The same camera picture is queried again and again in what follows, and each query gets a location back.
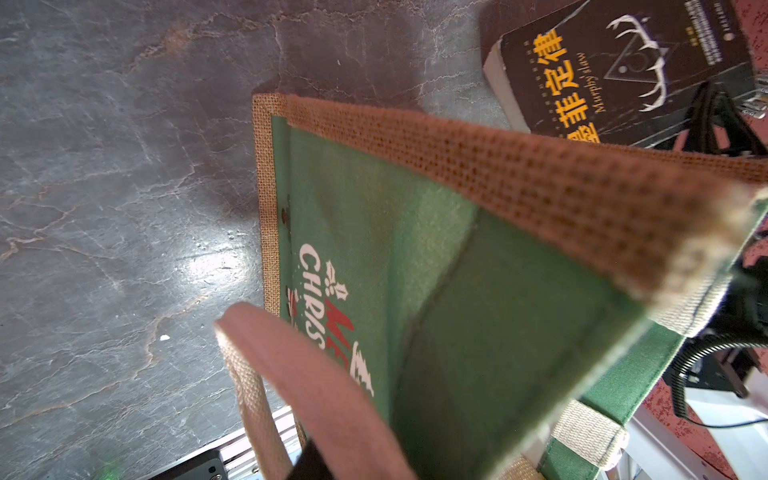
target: bag strap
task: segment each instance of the bag strap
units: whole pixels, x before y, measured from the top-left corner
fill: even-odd
[[[527,458],[518,455],[496,480],[545,480]]]
[[[347,372],[288,322],[253,305],[236,303],[216,321],[214,328],[224,355],[234,362],[242,362],[235,363],[233,370],[239,373],[250,369],[253,373],[245,379],[233,375],[235,384],[240,385],[238,398],[243,392],[258,391],[259,385],[263,392],[256,371],[263,375],[291,405],[294,414],[300,416],[334,478],[416,479],[394,433],[376,413],[367,394]],[[251,383],[254,377],[259,378],[256,385]],[[248,395],[244,397],[241,403],[249,406],[249,414],[260,407],[269,416],[269,420],[264,414],[252,419],[243,414],[246,425],[253,421],[254,428],[263,427],[254,430],[254,437],[249,435],[254,450],[257,454],[258,449],[265,452],[270,467],[284,466],[270,456],[287,454],[282,442],[279,449],[270,443],[275,439],[279,442],[280,437],[268,436],[272,431],[276,435],[277,429],[271,422],[266,396],[260,406],[251,405]],[[288,471],[283,474],[273,470],[269,477],[266,472],[264,476],[282,480]]]
[[[714,274],[693,294],[652,313],[650,319],[682,336],[694,337],[712,319],[732,279],[731,273]]]
[[[683,151],[703,154],[742,157],[768,155],[768,149],[752,128],[739,114],[728,92],[721,84],[704,82],[694,97],[688,117],[690,129],[683,145]],[[720,148],[713,125],[721,126],[728,135],[730,145]],[[655,148],[672,150],[677,136],[669,138]]]
[[[616,466],[629,443],[623,426],[576,400],[568,403],[552,436],[600,470]]]
[[[261,376],[251,368],[230,339],[218,329],[216,339],[235,384],[237,407],[248,441],[256,453],[259,470],[265,480],[283,480],[293,465],[272,418]]]

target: book cover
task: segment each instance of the book cover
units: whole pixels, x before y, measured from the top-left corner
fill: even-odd
[[[504,35],[495,52],[530,131],[577,141],[651,146],[685,128],[707,79],[735,101],[755,91],[725,0],[580,0]]]

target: jute bag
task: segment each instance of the jute bag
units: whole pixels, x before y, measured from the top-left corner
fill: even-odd
[[[717,306],[768,179],[748,159],[280,94],[254,96],[253,127],[266,310],[349,373],[420,478],[610,466]],[[232,332],[243,423],[265,477],[285,478]],[[543,456],[518,456],[542,428]]]

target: gray marble surface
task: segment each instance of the gray marble surface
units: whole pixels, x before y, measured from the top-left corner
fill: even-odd
[[[482,53],[567,2],[0,2],[0,477],[239,428],[211,323],[263,302],[252,91],[506,127]]]

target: black cable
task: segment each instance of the black cable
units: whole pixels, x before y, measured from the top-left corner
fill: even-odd
[[[688,417],[684,417],[685,420],[688,422],[693,423],[694,425],[698,425],[699,427],[707,427],[708,429],[737,429],[739,427],[746,427],[748,425],[754,425],[756,423],[763,423],[768,422],[768,419],[760,419],[760,420],[753,420],[752,422],[744,422],[744,423],[734,423],[732,425],[705,425],[703,423],[699,423],[696,420],[691,420]]]
[[[672,408],[675,416],[708,429],[735,429],[755,423],[768,422],[768,419],[762,419],[753,422],[735,423],[733,425],[704,425],[688,418],[688,405],[685,403],[685,382],[688,380],[688,373],[694,364],[705,356],[720,350],[747,348],[768,348],[768,339],[757,334],[728,333],[725,335],[707,336],[699,339],[696,343],[686,346],[672,363],[672,371],[675,375],[670,388],[672,390]]]

